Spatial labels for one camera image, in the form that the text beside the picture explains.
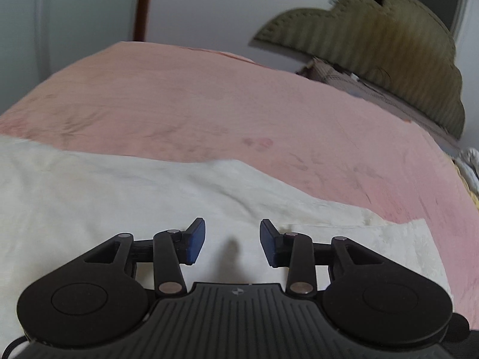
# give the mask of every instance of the white crumpled fabric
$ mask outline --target white crumpled fabric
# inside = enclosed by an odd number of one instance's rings
[[[206,221],[197,263],[185,281],[284,283],[268,266],[259,224],[316,242],[345,235],[442,285],[449,285],[424,220],[391,224],[368,209],[315,199],[250,166],[224,160],[171,163],[65,152],[0,136],[0,349],[22,334],[15,306],[33,281],[120,232],[151,239]],[[318,267],[319,286],[328,279]],[[151,266],[137,279],[152,287]]]

